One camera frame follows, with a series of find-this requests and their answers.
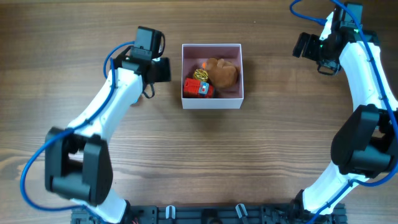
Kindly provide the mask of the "red toy truck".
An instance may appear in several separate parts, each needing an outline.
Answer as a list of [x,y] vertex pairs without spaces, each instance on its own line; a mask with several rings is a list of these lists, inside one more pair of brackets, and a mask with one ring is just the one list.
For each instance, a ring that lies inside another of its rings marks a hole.
[[215,89],[207,82],[186,78],[183,84],[184,98],[213,98]]

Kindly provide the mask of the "yellow round toy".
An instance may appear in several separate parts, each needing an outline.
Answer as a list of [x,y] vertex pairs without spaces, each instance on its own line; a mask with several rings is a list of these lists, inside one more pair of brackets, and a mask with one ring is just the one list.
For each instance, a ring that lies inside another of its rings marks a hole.
[[193,79],[199,80],[201,82],[207,82],[209,79],[208,73],[204,69],[196,69],[193,73]]

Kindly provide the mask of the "brown plush toy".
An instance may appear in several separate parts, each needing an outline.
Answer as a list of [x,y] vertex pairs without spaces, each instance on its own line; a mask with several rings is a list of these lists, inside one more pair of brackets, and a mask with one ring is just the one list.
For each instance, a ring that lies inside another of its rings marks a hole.
[[209,58],[202,64],[215,88],[231,88],[238,80],[237,67],[223,58]]

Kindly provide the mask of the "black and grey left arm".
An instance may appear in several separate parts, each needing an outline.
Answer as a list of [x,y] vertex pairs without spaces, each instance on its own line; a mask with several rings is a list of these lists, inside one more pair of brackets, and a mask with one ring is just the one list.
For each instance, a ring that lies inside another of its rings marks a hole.
[[103,65],[105,83],[91,103],[65,129],[52,127],[45,138],[45,188],[100,223],[124,223],[129,202],[113,189],[108,145],[128,109],[146,88],[171,79],[169,60],[162,55],[165,35],[140,26],[136,38],[111,51]]

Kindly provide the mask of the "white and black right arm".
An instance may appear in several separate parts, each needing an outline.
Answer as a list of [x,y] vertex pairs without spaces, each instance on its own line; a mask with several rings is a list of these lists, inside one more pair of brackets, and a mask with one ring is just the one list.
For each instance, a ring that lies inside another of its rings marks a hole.
[[362,12],[361,4],[336,1],[327,18],[317,19],[321,35],[301,33],[293,49],[294,57],[313,60],[323,75],[345,72],[353,113],[332,140],[328,167],[291,201],[291,222],[337,221],[335,208],[350,191],[377,187],[397,173],[397,100],[378,36],[363,29]]

